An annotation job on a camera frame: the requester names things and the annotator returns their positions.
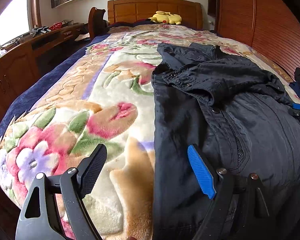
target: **cabinet handle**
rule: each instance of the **cabinet handle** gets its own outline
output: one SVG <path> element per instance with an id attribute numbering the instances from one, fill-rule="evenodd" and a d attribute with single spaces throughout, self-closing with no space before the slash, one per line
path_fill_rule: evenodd
<path id="1" fill-rule="evenodd" d="M 1 88 L 2 88 L 2 92 L 5 93 L 6 90 L 3 88 L 3 85 L 2 85 L 2 81 L 0 80 L 0 85 L 1 85 Z"/>
<path id="2" fill-rule="evenodd" d="M 8 82 L 7 75 L 4 75 L 4 79 L 6 80 L 6 83 L 7 83 L 7 85 L 8 85 L 8 88 L 10 88 L 10 84 L 9 84 L 9 82 Z"/>

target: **plush blanket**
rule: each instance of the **plush blanket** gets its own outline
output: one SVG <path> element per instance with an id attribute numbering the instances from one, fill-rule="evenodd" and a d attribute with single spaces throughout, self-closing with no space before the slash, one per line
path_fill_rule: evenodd
<path id="1" fill-rule="evenodd" d="M 154 97 L 151 73 L 162 58 L 158 43 L 192 42 L 250 58 L 275 73 L 297 103 L 288 76 L 252 48 L 184 26 L 115 27 L 87 48 L 28 113 L 13 118 L 0 139 L 0 185 L 22 206 L 35 175 L 62 174 L 103 143 L 108 158 L 83 202 L 104 239 L 151 239 L 154 184 Z M 62 202 L 67 236 L 74 238 Z"/>

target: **wooden desk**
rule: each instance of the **wooden desk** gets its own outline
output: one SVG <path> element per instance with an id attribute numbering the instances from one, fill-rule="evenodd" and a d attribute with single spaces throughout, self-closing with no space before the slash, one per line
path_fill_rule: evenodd
<path id="1" fill-rule="evenodd" d="M 0 122 L 11 103 L 41 78 L 37 59 L 56 46 L 74 40 L 81 34 L 83 25 L 38 35 L 0 57 Z"/>

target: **metal snap button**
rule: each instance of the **metal snap button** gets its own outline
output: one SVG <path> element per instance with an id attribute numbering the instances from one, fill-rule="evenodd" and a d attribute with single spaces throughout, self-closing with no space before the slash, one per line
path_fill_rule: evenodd
<path id="1" fill-rule="evenodd" d="M 214 112 L 215 114 L 219 114 L 220 113 L 220 109 L 219 108 L 212 108 L 212 112 Z"/>

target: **pikachu plush toy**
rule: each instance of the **pikachu plush toy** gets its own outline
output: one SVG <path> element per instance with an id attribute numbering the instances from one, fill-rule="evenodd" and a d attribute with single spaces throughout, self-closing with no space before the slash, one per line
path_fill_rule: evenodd
<path id="1" fill-rule="evenodd" d="M 163 11 L 156 11 L 155 15 L 148 18 L 147 21 L 153 21 L 153 22 L 162 23 L 162 24 L 180 25 L 182 18 L 178 14 L 172 14 L 172 13 L 163 12 Z"/>

